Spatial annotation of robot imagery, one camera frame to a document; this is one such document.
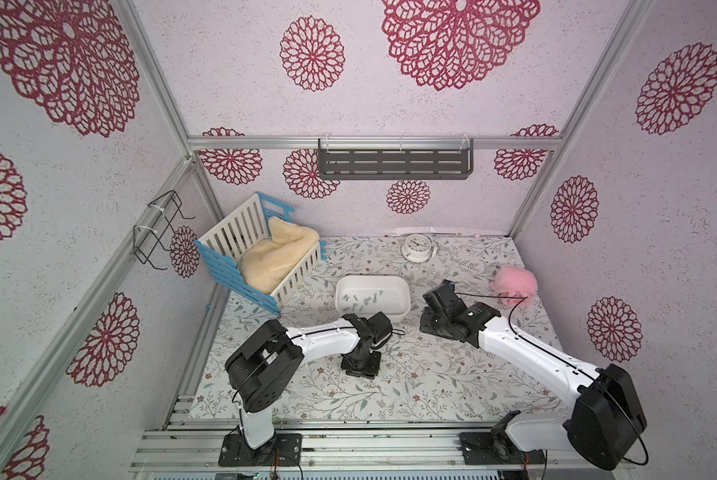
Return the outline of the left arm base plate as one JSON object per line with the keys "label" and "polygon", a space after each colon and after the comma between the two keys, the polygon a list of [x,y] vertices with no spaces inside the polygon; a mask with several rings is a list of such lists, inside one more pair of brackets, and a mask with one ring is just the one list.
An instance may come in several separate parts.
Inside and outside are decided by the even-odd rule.
{"label": "left arm base plate", "polygon": [[274,434],[272,440],[252,449],[240,433],[230,433],[220,448],[220,467],[299,466],[302,455],[302,434]]}

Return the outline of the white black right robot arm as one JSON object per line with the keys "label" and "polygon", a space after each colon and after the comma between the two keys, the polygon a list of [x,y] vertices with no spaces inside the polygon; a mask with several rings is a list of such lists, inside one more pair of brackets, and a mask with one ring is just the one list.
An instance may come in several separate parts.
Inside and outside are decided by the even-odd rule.
{"label": "white black right robot arm", "polygon": [[513,410],[483,440],[462,435],[470,464],[493,458],[504,464],[546,460],[570,451],[596,468],[613,471],[643,445],[647,420],[632,377],[610,364],[600,368],[534,338],[510,314],[477,302],[467,305],[450,280],[424,295],[422,332],[495,354],[540,382],[566,410],[530,414]]}

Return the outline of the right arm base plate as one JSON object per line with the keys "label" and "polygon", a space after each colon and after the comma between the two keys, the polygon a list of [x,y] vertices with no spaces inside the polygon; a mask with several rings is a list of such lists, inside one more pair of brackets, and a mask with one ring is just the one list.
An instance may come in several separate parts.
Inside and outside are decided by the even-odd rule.
{"label": "right arm base plate", "polygon": [[459,440],[465,463],[529,466],[545,462],[547,456],[543,450],[524,452],[509,439],[508,424],[520,413],[520,410],[510,411],[489,432],[461,433]]}

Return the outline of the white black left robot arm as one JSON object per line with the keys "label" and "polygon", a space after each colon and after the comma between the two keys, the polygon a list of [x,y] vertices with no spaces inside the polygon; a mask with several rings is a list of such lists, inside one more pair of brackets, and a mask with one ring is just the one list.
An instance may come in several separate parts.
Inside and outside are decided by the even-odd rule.
{"label": "white black left robot arm", "polygon": [[346,374],[373,379],[380,371],[380,349],[393,335],[382,312],[369,318],[344,314],[308,328],[286,328],[276,319],[262,324],[224,364],[234,399],[240,400],[242,445],[258,451],[272,444],[272,406],[302,364],[340,355]]}

